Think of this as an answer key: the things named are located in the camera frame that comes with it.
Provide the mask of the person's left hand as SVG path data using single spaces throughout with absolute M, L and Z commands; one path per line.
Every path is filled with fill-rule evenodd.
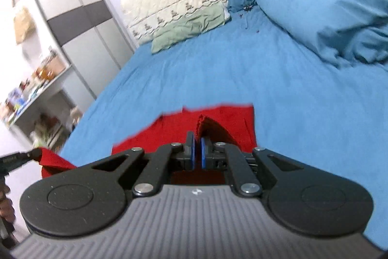
M 5 179 L 1 178 L 0 214 L 8 223 L 13 224 L 16 219 L 15 209 L 12 200 L 7 196 L 8 193 L 10 193 L 10 188 L 6 185 Z

